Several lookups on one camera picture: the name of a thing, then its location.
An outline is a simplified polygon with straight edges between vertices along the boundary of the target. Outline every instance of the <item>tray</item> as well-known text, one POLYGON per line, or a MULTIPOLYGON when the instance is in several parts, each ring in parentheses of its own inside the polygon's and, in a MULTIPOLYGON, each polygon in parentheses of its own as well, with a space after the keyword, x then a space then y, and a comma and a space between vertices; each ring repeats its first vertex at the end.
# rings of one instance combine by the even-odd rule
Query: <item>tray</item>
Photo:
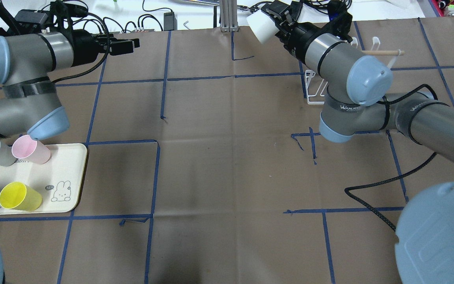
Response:
POLYGON ((19 211, 0 208, 0 215, 62 213, 76 207, 87 159, 83 144, 46 145, 52 156, 38 165, 17 160, 9 167, 0 166, 0 191, 8 183, 20 181, 38 191, 43 203, 35 211, 19 211))

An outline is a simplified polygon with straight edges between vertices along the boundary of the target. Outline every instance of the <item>rabbit illustration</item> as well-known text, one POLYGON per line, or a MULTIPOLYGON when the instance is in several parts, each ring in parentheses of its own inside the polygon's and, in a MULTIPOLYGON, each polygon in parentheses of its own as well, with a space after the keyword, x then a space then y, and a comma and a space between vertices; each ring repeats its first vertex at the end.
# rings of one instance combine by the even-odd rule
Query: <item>rabbit illustration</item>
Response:
POLYGON ((54 201, 70 201, 71 200, 71 182, 60 181, 57 184, 56 191, 54 192, 54 197, 50 200, 54 201))

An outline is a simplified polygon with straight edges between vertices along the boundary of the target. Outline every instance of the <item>pink cup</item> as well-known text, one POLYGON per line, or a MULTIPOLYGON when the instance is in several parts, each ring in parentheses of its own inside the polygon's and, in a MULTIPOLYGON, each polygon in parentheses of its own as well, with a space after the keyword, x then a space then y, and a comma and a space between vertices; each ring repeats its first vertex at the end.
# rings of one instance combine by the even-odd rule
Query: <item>pink cup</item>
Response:
POLYGON ((50 149, 40 141, 32 140, 31 136, 19 137, 13 146, 11 153, 15 158, 24 159, 35 164, 44 164, 50 159, 50 149))

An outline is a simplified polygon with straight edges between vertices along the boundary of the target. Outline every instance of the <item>yellow cup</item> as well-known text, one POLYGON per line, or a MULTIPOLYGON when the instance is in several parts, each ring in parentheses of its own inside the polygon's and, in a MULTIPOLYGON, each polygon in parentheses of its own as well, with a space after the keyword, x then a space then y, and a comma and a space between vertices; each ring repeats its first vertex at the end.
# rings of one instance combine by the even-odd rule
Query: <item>yellow cup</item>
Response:
POLYGON ((42 200, 40 193, 18 181, 9 183, 0 193, 0 205, 6 209, 34 211, 42 200))

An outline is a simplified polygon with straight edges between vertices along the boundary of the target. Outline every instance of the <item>power adapter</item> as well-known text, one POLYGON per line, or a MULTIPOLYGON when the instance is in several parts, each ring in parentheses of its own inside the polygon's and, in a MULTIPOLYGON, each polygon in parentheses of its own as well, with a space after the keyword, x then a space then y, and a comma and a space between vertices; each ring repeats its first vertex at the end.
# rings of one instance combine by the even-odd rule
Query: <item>power adapter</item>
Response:
POLYGON ((177 30, 178 21, 173 11, 164 13, 164 30, 177 30))

